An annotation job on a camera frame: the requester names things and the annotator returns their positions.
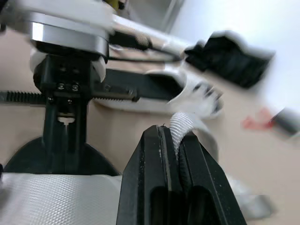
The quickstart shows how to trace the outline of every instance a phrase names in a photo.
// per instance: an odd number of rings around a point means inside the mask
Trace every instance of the white wall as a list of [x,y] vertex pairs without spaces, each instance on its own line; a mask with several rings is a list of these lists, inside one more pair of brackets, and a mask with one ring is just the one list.
[[250,45],[276,51],[259,94],[277,110],[300,112],[300,1],[185,0],[171,34],[195,43],[216,30],[233,30]]

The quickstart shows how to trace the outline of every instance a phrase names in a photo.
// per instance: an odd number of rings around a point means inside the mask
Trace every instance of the gray fabric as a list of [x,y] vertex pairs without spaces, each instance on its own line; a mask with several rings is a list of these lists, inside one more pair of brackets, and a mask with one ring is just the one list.
[[3,174],[0,225],[115,225],[119,177]]

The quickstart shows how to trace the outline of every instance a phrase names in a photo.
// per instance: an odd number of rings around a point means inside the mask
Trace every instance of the black cable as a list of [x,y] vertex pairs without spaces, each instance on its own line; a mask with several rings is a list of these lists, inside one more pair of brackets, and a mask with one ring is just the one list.
[[143,63],[171,63],[171,62],[178,62],[181,61],[182,58],[179,57],[178,55],[175,55],[171,52],[164,51],[162,49],[157,49],[155,47],[150,48],[151,50],[154,50],[156,52],[168,54],[172,56],[172,59],[169,60],[143,60],[143,59],[129,59],[129,58],[118,58],[118,57],[109,57],[108,60],[113,60],[113,61],[125,61],[125,62],[143,62]]
[[144,62],[144,63],[170,63],[170,62],[177,62],[182,60],[180,56],[174,53],[155,48],[151,42],[151,39],[142,34],[134,35],[134,34],[123,33],[121,31],[115,31],[115,33],[109,37],[109,43],[112,45],[120,45],[122,47],[137,49],[141,51],[146,51],[148,49],[151,49],[156,52],[170,55],[172,56],[172,58],[169,60],[167,59],[144,60],[144,59],[108,57],[108,60],[125,61],[125,62]]

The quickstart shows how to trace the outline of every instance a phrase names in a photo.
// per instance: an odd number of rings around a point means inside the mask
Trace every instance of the black base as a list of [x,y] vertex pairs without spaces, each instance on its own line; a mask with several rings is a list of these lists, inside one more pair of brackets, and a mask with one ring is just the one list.
[[[80,168],[71,175],[105,174],[117,176],[120,173],[114,166],[96,149],[84,144],[83,156]],[[46,151],[42,143],[42,137],[36,138],[21,147],[4,167],[5,173],[35,173],[52,174],[47,168]]]

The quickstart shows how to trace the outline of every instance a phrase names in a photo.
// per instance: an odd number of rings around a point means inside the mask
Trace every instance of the white fabric strap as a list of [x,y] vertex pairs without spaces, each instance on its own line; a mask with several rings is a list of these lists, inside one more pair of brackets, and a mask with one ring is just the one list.
[[207,146],[205,146],[207,151],[218,161],[218,144],[215,138],[196,114],[186,112],[175,113],[170,121],[170,131],[177,159],[182,139],[187,133],[193,130],[199,131],[199,134],[205,139],[205,142],[207,142]]

